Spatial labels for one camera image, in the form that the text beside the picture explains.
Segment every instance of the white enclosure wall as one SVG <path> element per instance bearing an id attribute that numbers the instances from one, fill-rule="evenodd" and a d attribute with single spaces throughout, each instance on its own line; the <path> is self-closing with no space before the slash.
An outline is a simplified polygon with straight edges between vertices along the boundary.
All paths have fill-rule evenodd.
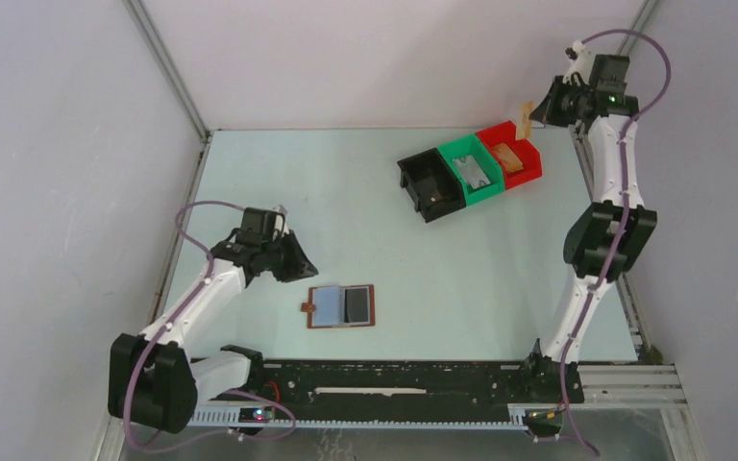
<path id="1" fill-rule="evenodd" d="M 674 76 L 639 124 L 638 179 L 659 224 L 632 275 L 710 459 L 738 459 L 738 2 L 663 2 L 649 33 Z M 663 66 L 639 47 L 629 91 L 649 101 Z"/>
<path id="2" fill-rule="evenodd" d="M 145 3 L 212 129 L 275 129 L 501 122 L 544 96 L 573 40 L 628 27 L 643 2 Z"/>
<path id="3" fill-rule="evenodd" d="M 0 1 L 0 460 L 88 457 L 198 151 L 120 0 Z"/>

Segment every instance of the small box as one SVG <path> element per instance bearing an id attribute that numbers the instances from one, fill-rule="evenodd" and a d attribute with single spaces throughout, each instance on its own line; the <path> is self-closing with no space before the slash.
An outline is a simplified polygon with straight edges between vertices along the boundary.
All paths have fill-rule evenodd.
<path id="1" fill-rule="evenodd" d="M 513 122 L 504 122 L 480 130 L 477 132 L 477 138 L 501 166 L 504 174 L 505 190 L 542 176 L 542 159 L 539 156 L 539 151 L 527 139 L 516 140 L 516 125 Z M 514 170 L 512 165 L 508 167 L 505 161 L 497 158 L 497 146 L 501 144 L 509 147 L 510 151 L 522 162 L 523 168 L 521 170 L 508 172 L 508 169 Z"/>
<path id="2" fill-rule="evenodd" d="M 397 162 L 400 187 L 414 202 L 414 211 L 427 223 L 465 208 L 462 186 L 437 149 L 428 149 Z"/>

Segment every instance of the floor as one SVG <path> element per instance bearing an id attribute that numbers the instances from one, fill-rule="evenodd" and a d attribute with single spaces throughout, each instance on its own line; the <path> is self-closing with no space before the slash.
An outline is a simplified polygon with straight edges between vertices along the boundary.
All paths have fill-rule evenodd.
<path id="1" fill-rule="evenodd" d="M 216 132 L 196 200 L 284 205 L 320 275 L 256 279 L 194 350 L 227 344 L 273 358 L 519 360 L 549 326 L 566 277 L 564 236 L 589 205 L 570 135 L 535 130 L 544 176 L 426 224 L 398 185 L 396 161 L 468 129 Z M 188 232 L 212 245 L 239 225 L 226 208 L 195 208 Z M 195 280 L 202 254 L 182 247 L 168 305 Z M 307 329 L 311 286 L 375 285 L 377 324 Z M 611 290 L 581 360 L 636 359 Z"/>

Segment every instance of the metal frame bar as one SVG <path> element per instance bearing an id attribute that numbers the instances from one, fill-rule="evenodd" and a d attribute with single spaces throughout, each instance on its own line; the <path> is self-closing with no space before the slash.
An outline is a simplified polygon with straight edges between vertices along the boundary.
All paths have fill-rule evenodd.
<path id="1" fill-rule="evenodd" d="M 202 178 L 203 173 L 205 173 L 205 165 L 208 162 L 208 152 L 210 151 L 210 143 L 212 141 L 213 133 L 209 135 L 208 141 L 204 143 L 204 145 L 202 146 L 202 151 L 200 151 L 199 153 L 196 169 L 194 170 L 193 178 L 191 178 L 190 185 L 188 186 L 187 193 L 185 194 L 183 206 L 196 200 L 196 194 L 199 191 L 199 181 Z M 185 218 L 183 220 L 183 230 L 187 228 L 188 223 L 190 222 L 191 212 L 192 210 L 189 210 L 185 214 Z M 165 309 L 165 302 L 168 299 L 168 291 L 171 289 L 171 282 L 174 280 L 174 273 L 177 271 L 177 260 L 179 259 L 180 251 L 182 250 L 182 248 L 183 240 L 182 238 L 180 238 L 180 234 L 176 230 L 174 230 L 171 251 L 168 252 L 168 257 L 166 258 L 162 269 L 162 284 L 160 285 L 160 289 L 157 290 L 157 293 L 155 294 L 154 307 L 151 311 L 149 323 L 157 320 L 157 317 L 159 317 Z"/>
<path id="2" fill-rule="evenodd" d="M 706 461 L 692 412 L 689 409 L 660 410 L 675 461 Z"/>
<path id="3" fill-rule="evenodd" d="M 671 365 L 586 365 L 578 366 L 584 391 L 584 403 L 574 403 L 573 409 L 660 409 L 662 412 L 687 411 L 686 396 L 680 387 L 677 370 Z M 239 408 L 253 407 L 251 402 L 210 401 L 194 412 L 188 423 L 193 427 L 265 426 L 256 423 L 237 423 Z M 399 422 L 350 422 L 300 420 L 298 427 L 309 428 L 375 428 L 375 429 L 469 429 L 469 430 L 525 430 L 522 418 L 533 410 L 555 408 L 550 403 L 511 403 L 508 410 L 512 422 L 505 423 L 399 423 Z M 271 426 L 287 427 L 288 420 L 271 422 Z"/>
<path id="4" fill-rule="evenodd" d="M 151 14 L 148 13 L 148 9 L 145 8 L 145 4 L 142 0 L 123 0 L 126 4 L 126 8 L 129 9 L 129 13 L 132 16 L 137 28 L 140 31 L 145 43 L 151 50 L 154 60 L 162 71 L 162 75 L 171 86 L 174 91 L 174 95 L 183 107 L 185 114 L 188 116 L 193 129 L 199 136 L 199 140 L 202 142 L 208 141 L 208 127 L 205 125 L 205 121 L 202 120 L 202 116 L 199 114 L 199 110 L 196 108 L 196 104 L 190 97 L 188 88 L 185 85 L 185 81 L 177 71 L 177 65 L 171 58 L 171 54 L 168 53 L 168 48 L 165 47 L 165 43 L 162 41 L 160 32 L 154 25 L 154 20 L 151 18 Z"/>
<path id="5" fill-rule="evenodd" d="M 635 15 L 634 19 L 632 19 L 632 25 L 629 28 L 636 32 L 646 31 L 654 19 L 661 1 L 662 0 L 644 0 L 644 4 L 641 5 L 640 10 L 638 10 L 638 14 Z M 621 41 L 621 45 L 618 47 L 616 54 L 629 56 L 632 53 L 632 50 L 635 49 L 636 44 L 638 44 L 637 36 L 625 36 Z"/>

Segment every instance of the black rectangle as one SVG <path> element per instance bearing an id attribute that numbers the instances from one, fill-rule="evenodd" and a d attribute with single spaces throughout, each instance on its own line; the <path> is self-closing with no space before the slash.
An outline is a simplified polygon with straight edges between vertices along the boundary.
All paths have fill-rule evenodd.
<path id="1" fill-rule="evenodd" d="M 347 288 L 344 290 L 344 322 L 364 324 L 369 322 L 369 288 Z"/>

